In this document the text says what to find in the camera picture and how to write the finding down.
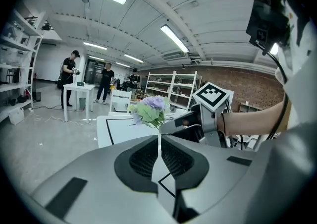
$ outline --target black pants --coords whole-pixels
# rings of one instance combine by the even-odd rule
[[[62,106],[64,106],[64,85],[71,84],[71,83],[73,83],[73,77],[70,77],[69,79],[66,79],[66,80],[62,79],[61,96],[60,96],[60,103]],[[67,93],[66,93],[67,103],[66,104],[69,104],[70,94],[71,94],[71,90],[67,90]]]
[[[97,99],[99,100],[101,93],[104,90],[104,96],[103,96],[103,101],[106,100],[107,98],[107,93],[109,90],[110,84],[100,84],[99,89],[98,89],[98,93],[97,93]]]

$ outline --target human arm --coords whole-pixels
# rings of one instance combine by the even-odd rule
[[[282,107],[283,102],[258,112],[224,113],[225,135],[269,134],[280,116]],[[289,110],[286,112],[277,132],[286,130]],[[219,131],[224,132],[222,116],[217,117],[217,126]]]
[[[110,83],[111,83],[112,85],[114,85],[114,72],[112,72],[112,77],[111,77]]]
[[[141,77],[138,75],[138,77],[137,77],[137,86],[138,86],[138,88],[140,87],[140,85],[141,85]]]
[[[69,69],[67,68],[67,66],[68,66],[68,65],[66,65],[66,64],[63,65],[63,71],[64,71],[64,72],[67,72],[67,73],[73,73],[73,71],[72,71],[72,70],[69,70]]]

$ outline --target air conditioning unit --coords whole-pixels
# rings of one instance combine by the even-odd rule
[[[165,61],[171,61],[171,60],[187,58],[187,56],[184,53],[175,52],[175,53],[165,54],[165,55],[162,56],[162,58]]]

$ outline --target black cap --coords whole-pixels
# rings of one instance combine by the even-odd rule
[[[76,57],[80,57],[78,51],[73,51],[72,54],[75,54]]]

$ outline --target man in black shirt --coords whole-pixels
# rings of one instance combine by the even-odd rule
[[[70,57],[66,58],[63,62],[62,72],[61,72],[61,96],[60,96],[60,102],[61,107],[64,108],[64,85],[73,83],[73,73],[75,73],[73,68],[76,67],[75,59],[79,56],[78,51],[73,51],[70,55]],[[67,106],[73,107],[73,105],[69,104],[69,98],[70,98],[71,91],[67,90]]]
[[[103,104],[106,104],[106,97],[110,87],[110,82],[113,84],[113,78],[114,78],[114,72],[111,70],[111,63],[106,64],[106,68],[103,69],[101,74],[103,76],[101,78],[100,86],[97,93],[97,98],[94,100],[94,103],[99,102],[100,95],[102,91],[104,91]]]
[[[133,74],[128,77],[130,80],[128,84],[128,92],[135,92],[138,89],[138,85],[140,83],[140,76],[138,75],[138,69],[133,69]]]

